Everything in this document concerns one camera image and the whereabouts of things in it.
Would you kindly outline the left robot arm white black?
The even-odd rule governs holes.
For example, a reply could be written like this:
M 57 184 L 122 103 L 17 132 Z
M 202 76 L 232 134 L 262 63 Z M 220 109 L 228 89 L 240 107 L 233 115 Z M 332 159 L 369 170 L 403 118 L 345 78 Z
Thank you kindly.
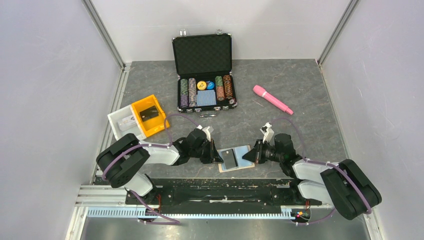
M 102 179 L 112 188 L 124 187 L 145 204 L 151 204 L 157 198 L 157 190 L 140 169 L 152 164 L 180 166 L 191 158 L 199 159 L 202 164 L 223 163 L 210 127 L 195 128 L 188 136 L 170 144 L 146 142 L 128 133 L 102 151 L 95 161 L 102 171 Z

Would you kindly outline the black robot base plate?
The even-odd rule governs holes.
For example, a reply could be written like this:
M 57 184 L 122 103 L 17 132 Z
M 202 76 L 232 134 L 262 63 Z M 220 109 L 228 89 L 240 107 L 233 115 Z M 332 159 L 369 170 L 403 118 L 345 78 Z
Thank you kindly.
M 320 206 L 284 178 L 154 178 L 152 197 L 162 214 L 277 214 L 282 206 Z

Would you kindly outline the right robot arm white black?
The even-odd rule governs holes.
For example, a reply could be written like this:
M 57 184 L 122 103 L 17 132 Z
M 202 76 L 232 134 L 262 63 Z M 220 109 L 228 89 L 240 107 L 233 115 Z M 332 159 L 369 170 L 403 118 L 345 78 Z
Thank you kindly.
M 255 164 L 277 162 L 282 172 L 294 179 L 294 187 L 288 191 L 293 203 L 317 200 L 330 204 L 347 220 L 371 214 L 372 208 L 383 200 L 379 190 L 352 159 L 332 163 L 304 158 L 296 152 L 289 134 L 277 134 L 274 145 L 258 139 L 242 158 Z

